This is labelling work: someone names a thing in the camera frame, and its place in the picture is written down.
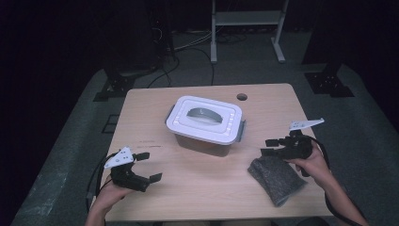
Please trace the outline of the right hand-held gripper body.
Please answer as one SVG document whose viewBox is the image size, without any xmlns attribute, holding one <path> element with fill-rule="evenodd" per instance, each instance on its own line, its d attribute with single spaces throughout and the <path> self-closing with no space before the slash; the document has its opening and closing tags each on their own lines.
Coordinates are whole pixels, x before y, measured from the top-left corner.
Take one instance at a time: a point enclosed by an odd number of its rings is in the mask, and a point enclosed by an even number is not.
<svg viewBox="0 0 399 226">
<path fill-rule="evenodd" d="M 311 128 L 323 123 L 323 118 L 310 121 L 292 121 L 289 126 L 290 134 L 282 141 L 283 148 L 280 150 L 282 159 L 307 159 L 312 153 L 313 138 L 303 135 L 302 129 Z"/>
</svg>

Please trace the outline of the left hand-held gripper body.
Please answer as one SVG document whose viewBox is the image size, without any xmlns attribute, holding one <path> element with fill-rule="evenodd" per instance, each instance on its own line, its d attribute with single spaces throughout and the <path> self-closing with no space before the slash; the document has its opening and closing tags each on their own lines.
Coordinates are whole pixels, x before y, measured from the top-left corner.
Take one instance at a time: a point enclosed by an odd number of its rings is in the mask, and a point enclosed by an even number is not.
<svg viewBox="0 0 399 226">
<path fill-rule="evenodd" d="M 111 179 L 115 185 L 145 192 L 150 181 L 149 178 L 136 175 L 132 171 L 135 162 L 131 148 L 126 146 L 109 155 L 105 160 L 104 168 L 111 170 Z"/>
</svg>

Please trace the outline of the grey fuzzy cloth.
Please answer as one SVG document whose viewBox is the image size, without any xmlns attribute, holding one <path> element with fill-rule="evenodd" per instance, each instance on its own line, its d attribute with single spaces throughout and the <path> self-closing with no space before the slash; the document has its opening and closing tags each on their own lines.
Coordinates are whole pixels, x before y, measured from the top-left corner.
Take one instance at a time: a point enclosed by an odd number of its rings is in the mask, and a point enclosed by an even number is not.
<svg viewBox="0 0 399 226">
<path fill-rule="evenodd" d="M 255 158 L 247 171 L 276 207 L 282 207 L 307 184 L 288 163 L 275 156 Z"/>
</svg>

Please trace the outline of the smoky transparent storage box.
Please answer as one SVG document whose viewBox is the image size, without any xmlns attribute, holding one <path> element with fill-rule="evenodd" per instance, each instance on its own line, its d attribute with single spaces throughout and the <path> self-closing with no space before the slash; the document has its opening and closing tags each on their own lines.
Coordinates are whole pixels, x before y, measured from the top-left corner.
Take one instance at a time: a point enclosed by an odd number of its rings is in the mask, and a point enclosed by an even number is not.
<svg viewBox="0 0 399 226">
<path fill-rule="evenodd" d="M 234 143 L 241 141 L 245 125 L 246 125 L 246 121 L 242 120 L 241 126 L 240 126 L 239 138 L 236 139 L 236 141 Z M 200 141 L 200 140 L 196 140 L 196 139 L 193 139 L 190 137 L 183 137 L 183 136 L 175 135 L 175 134 L 174 134 L 174 136 L 176 137 L 176 140 L 181 147 L 192 150 L 192 151 L 196 151 L 199 153 L 206 153 L 206 154 L 210 154 L 210 155 L 214 155 L 214 156 L 226 156 L 229 153 L 231 146 L 232 146 L 232 144 L 231 145 L 218 145 L 218 144 Z"/>
</svg>

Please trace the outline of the grey lidded storage box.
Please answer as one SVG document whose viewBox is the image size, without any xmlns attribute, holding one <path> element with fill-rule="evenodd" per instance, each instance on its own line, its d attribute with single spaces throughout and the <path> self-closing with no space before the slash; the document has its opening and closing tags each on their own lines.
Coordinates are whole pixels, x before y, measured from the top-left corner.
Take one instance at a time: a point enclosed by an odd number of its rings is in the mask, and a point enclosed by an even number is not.
<svg viewBox="0 0 399 226">
<path fill-rule="evenodd" d="M 217 100 L 182 96 L 166 119 L 175 135 L 218 145 L 231 145 L 240 135 L 242 109 Z"/>
</svg>

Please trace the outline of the person's left hand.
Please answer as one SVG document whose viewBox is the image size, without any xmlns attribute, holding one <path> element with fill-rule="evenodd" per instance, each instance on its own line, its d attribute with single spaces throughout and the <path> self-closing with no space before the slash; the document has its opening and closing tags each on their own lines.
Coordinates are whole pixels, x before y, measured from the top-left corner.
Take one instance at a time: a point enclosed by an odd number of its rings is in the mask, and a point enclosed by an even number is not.
<svg viewBox="0 0 399 226">
<path fill-rule="evenodd" d="M 132 189 L 115 185 L 111 177 L 108 176 L 90 211 L 106 215 L 114 204 L 132 192 Z"/>
</svg>

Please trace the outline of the person's right hand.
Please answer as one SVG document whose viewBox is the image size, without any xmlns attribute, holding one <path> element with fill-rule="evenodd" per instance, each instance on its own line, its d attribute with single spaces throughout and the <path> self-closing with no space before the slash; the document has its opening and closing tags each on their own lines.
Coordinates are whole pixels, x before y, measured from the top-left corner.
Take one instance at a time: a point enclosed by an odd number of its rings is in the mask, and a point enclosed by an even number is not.
<svg viewBox="0 0 399 226">
<path fill-rule="evenodd" d="M 291 159 L 289 163 L 295 164 L 299 169 L 304 169 L 323 189 L 330 187 L 333 182 L 327 162 L 319 149 L 318 145 L 313 141 L 312 153 L 307 159 Z"/>
</svg>

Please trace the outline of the black stand base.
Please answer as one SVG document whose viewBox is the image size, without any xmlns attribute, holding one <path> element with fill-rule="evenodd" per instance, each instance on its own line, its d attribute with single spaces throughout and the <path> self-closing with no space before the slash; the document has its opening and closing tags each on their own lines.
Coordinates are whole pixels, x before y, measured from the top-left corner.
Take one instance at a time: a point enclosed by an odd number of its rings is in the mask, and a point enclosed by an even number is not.
<svg viewBox="0 0 399 226">
<path fill-rule="evenodd" d="M 107 78 L 102 89 L 96 93 L 94 102 L 106 102 L 110 98 L 124 98 L 127 92 L 133 88 L 136 79 L 133 76 L 121 76 Z"/>
<path fill-rule="evenodd" d="M 328 94 L 333 98 L 353 97 L 354 94 L 338 76 L 341 63 L 328 63 L 321 72 L 305 73 L 305 77 L 315 94 Z"/>
</svg>

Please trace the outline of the dark equipment tower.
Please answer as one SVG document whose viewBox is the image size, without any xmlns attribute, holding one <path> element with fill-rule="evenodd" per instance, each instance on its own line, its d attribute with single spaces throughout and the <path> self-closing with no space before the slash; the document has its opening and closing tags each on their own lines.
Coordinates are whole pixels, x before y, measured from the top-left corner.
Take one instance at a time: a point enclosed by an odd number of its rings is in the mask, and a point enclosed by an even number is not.
<svg viewBox="0 0 399 226">
<path fill-rule="evenodd" d="M 171 33 L 171 9 L 169 0 L 149 0 L 149 18 L 156 46 L 176 60 Z"/>
</svg>

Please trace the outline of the white metal stand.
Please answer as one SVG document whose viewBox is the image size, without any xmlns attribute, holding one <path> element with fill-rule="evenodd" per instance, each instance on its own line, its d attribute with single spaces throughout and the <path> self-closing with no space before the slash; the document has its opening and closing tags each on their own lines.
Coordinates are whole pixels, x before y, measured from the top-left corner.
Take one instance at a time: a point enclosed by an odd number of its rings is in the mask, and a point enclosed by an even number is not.
<svg viewBox="0 0 399 226">
<path fill-rule="evenodd" d="M 279 63 L 286 61 L 279 45 L 282 28 L 285 22 L 287 8 L 290 0 L 284 0 L 280 10 L 265 11 L 217 11 L 215 0 L 212 0 L 212 19 L 211 19 L 211 43 L 210 61 L 217 63 L 217 44 L 216 29 L 222 26 L 246 26 L 246 25 L 275 25 L 277 32 L 271 38 L 277 60 Z"/>
</svg>

